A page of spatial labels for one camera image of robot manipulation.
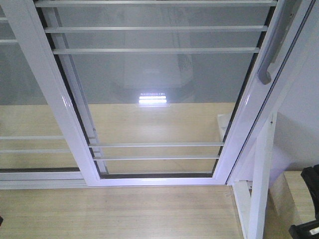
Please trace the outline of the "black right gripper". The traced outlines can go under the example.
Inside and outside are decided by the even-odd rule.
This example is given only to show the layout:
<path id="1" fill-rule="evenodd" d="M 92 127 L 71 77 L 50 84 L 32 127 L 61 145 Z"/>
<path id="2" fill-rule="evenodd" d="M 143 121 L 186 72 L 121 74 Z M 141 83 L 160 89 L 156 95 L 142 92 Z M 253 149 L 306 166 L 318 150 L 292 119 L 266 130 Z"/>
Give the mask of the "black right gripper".
<path id="1" fill-rule="evenodd" d="M 300 225 L 291 225 L 289 233 L 293 239 L 319 238 L 319 166 L 304 168 L 301 172 L 306 186 L 310 192 L 314 209 L 315 220 Z"/>

